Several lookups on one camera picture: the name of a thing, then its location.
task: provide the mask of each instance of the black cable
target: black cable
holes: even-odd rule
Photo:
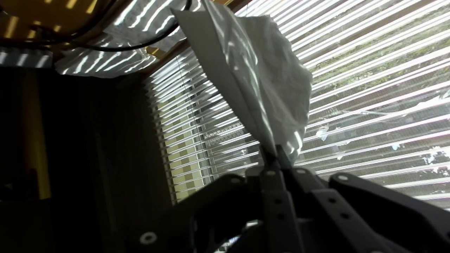
[[[109,4],[105,7],[105,11],[102,13],[108,13],[109,9],[114,6],[115,0],[111,0]],[[189,10],[192,6],[192,0],[185,0],[185,6],[182,9],[182,11]],[[24,48],[39,48],[39,49],[47,49],[45,47],[47,45],[59,45],[59,44],[71,44],[74,47],[78,48],[85,48],[85,49],[91,49],[91,51],[104,51],[104,52],[121,52],[121,51],[133,51],[133,49],[140,49],[140,48],[146,48],[149,45],[153,45],[161,40],[164,40],[166,37],[168,37],[175,28],[178,28],[178,23],[174,21],[173,26],[170,26],[168,28],[166,28],[164,31],[159,33],[154,38],[139,44],[139,45],[133,45],[133,47],[119,47],[119,48],[109,48],[109,47],[98,47],[98,45],[88,45],[88,44],[78,44],[74,41],[74,38],[81,37],[83,34],[88,33],[94,26],[98,24],[99,18],[92,20],[88,26],[84,26],[80,31],[71,33],[67,37],[61,37],[59,34],[56,34],[53,30],[45,28],[45,27],[38,27],[38,26],[32,26],[36,31],[39,31],[39,34],[43,37],[43,41],[24,41],[24,42],[15,42],[14,47],[16,47],[18,44],[21,44]]]
[[[185,6],[182,9],[182,11],[189,10],[192,6],[192,0],[187,0]],[[85,48],[85,49],[91,49],[91,51],[102,51],[102,52],[121,52],[121,51],[135,51],[135,49],[140,49],[140,48],[146,48],[149,45],[153,45],[161,40],[164,40],[166,37],[168,37],[175,28],[178,28],[178,23],[174,21],[173,26],[170,26],[167,30],[164,30],[163,33],[159,33],[154,38],[139,44],[139,45],[132,45],[132,47],[119,47],[119,48],[109,48],[109,47],[98,47],[98,45],[88,45],[88,44],[77,44],[73,41],[66,41],[71,45],[76,45],[78,48]]]

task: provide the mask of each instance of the wire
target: wire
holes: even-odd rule
[[[192,6],[192,0],[187,0],[182,11],[189,10],[191,6]],[[159,33],[154,38],[151,38],[151,40],[149,40],[149,41],[146,41],[143,44],[139,44],[139,45],[132,45],[132,47],[109,48],[109,47],[98,47],[98,45],[88,45],[88,44],[77,44],[77,42],[73,42],[73,41],[64,41],[64,42],[69,42],[69,44],[76,45],[78,48],[85,48],[85,49],[91,49],[91,51],[102,51],[102,52],[135,51],[135,49],[150,47],[153,44],[164,40],[166,37],[168,37],[177,28],[178,28],[178,23],[174,21],[168,28],[166,28],[164,31]]]
[[[43,47],[43,45],[57,45],[57,44],[70,44],[70,41],[83,37],[84,34],[87,34],[88,31],[92,30],[92,27],[98,26],[101,23],[102,16],[105,16],[106,13],[109,13],[112,10],[112,7],[115,6],[116,0],[109,0],[108,6],[101,11],[101,14],[98,16],[98,18],[92,18],[91,21],[88,21],[88,24],[83,26],[80,30],[69,34],[67,37],[61,37],[59,34],[56,34],[53,30],[49,30],[46,27],[40,27],[40,26],[31,26],[31,28],[39,31],[42,35],[45,35],[45,40],[47,41],[24,41],[25,47]]]

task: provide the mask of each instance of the black machine part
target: black machine part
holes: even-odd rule
[[[450,214],[351,175],[324,183],[302,167],[265,166],[204,187],[129,235],[128,249],[211,253],[234,236],[232,253],[444,253]]]

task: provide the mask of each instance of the dark wall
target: dark wall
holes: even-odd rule
[[[170,205],[147,97],[137,80],[38,73],[56,252],[122,252]]]
[[[0,69],[0,186],[9,184],[21,170],[19,92],[16,75]]]

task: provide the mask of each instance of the window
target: window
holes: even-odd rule
[[[450,3],[254,0],[312,72],[298,166],[348,172],[450,208]],[[177,198],[257,165],[243,130],[187,49],[149,79]]]

